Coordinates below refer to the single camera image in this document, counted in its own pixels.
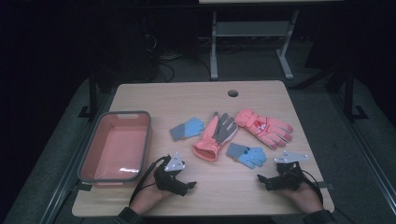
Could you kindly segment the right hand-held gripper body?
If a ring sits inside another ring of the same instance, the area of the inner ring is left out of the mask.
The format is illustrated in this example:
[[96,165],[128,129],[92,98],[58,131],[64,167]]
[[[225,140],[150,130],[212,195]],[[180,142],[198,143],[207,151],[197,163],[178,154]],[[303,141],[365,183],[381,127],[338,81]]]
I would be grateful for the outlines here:
[[272,180],[272,189],[297,189],[304,179],[300,161],[306,161],[306,154],[284,150],[275,158],[278,176]]

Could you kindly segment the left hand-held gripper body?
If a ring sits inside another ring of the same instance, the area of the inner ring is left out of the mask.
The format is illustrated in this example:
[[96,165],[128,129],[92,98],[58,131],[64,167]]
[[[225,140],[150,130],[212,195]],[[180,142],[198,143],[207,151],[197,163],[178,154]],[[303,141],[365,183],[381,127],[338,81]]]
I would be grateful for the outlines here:
[[177,180],[176,176],[185,169],[185,162],[179,153],[166,156],[163,163],[154,173],[157,188],[160,190],[185,190],[186,185]]

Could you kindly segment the small blue glove with dots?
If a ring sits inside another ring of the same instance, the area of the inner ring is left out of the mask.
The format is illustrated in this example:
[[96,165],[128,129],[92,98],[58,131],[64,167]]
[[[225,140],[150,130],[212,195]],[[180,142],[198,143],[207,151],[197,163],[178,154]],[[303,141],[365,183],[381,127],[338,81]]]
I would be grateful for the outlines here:
[[267,157],[261,147],[247,147],[231,143],[226,155],[235,161],[239,161],[249,169],[263,167]]

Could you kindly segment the pink glove with grey palm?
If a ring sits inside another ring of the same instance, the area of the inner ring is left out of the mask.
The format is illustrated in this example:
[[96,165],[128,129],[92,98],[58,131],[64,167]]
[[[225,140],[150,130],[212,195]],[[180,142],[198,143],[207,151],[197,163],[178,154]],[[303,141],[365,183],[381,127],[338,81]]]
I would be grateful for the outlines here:
[[238,130],[229,114],[215,112],[207,123],[202,138],[193,145],[193,153],[205,161],[216,161],[222,147],[231,141]]

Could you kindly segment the pink ski glove red print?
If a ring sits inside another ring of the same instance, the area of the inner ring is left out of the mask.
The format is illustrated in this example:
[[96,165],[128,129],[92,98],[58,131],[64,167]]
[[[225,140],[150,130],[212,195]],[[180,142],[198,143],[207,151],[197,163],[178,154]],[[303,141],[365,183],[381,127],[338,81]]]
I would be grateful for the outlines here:
[[292,140],[293,128],[286,122],[257,114],[251,109],[241,110],[235,123],[267,145],[271,149],[284,147]]

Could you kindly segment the small blue grey knit glove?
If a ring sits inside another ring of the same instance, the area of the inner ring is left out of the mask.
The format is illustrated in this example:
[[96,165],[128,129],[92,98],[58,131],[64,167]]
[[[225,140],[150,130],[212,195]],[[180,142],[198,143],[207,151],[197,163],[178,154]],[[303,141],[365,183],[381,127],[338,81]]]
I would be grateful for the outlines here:
[[170,134],[174,141],[178,141],[197,136],[203,129],[204,123],[198,118],[192,118],[172,128]]

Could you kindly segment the pink basin with grey rim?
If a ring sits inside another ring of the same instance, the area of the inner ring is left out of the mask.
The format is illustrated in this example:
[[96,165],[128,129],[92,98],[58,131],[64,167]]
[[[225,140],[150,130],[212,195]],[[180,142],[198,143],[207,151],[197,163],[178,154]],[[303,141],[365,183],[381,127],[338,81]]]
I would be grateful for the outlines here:
[[132,184],[146,165],[150,138],[151,116],[147,111],[104,113],[85,149],[79,179],[96,187]]

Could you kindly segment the person's right hand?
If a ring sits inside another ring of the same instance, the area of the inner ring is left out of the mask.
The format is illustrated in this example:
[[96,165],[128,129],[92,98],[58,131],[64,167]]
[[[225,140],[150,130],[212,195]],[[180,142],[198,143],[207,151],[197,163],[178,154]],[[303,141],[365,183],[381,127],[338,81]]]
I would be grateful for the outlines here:
[[301,184],[297,190],[282,189],[277,190],[276,193],[289,199],[305,214],[312,214],[324,209],[318,195],[305,183]]

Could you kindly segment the person's left hand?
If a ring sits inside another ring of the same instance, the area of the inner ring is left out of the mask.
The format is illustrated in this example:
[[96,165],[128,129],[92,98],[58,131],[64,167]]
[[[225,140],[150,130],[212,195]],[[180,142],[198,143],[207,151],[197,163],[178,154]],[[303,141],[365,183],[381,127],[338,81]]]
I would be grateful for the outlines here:
[[157,203],[169,198],[173,193],[160,190],[156,184],[150,184],[141,189],[133,201],[130,203],[129,208],[136,212],[138,215],[144,215],[156,206]]

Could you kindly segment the white metal stand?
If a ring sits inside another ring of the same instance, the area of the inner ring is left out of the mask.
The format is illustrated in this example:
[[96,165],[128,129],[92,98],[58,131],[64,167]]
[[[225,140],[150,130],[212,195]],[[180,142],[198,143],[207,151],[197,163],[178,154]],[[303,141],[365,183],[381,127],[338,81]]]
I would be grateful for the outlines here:
[[284,43],[276,50],[276,56],[286,79],[293,79],[286,53],[299,15],[294,10],[288,21],[218,21],[217,12],[212,13],[210,79],[219,78],[217,39],[219,37],[283,37]]

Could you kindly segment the grey metal floor rail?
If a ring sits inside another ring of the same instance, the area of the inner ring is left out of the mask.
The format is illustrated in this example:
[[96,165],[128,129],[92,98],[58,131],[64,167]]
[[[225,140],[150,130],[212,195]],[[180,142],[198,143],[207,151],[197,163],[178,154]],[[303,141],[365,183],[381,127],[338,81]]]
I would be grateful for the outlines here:
[[396,214],[396,129],[369,93],[358,95],[352,103],[352,115],[345,110],[343,95],[331,99],[353,136],[386,202]]
[[113,96],[99,94],[98,113],[92,118],[80,118],[79,112],[88,104],[87,95],[75,96],[67,107],[41,156],[43,181],[48,183],[49,197],[39,224],[53,224],[68,201],[73,187],[78,184],[78,167],[87,146],[93,125],[102,112],[111,105]]

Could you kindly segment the black metal post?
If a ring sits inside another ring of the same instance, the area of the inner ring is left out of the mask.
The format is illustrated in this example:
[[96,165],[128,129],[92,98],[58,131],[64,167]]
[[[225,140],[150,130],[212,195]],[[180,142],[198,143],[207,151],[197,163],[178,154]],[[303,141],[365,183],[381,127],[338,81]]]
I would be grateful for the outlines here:
[[354,74],[348,63],[343,65],[344,73],[344,113],[350,122],[356,119],[368,119],[367,114],[360,105],[353,105],[354,96]]
[[88,79],[89,103],[84,105],[78,116],[93,120],[103,111],[112,91],[112,82],[109,75],[102,69],[92,69]]

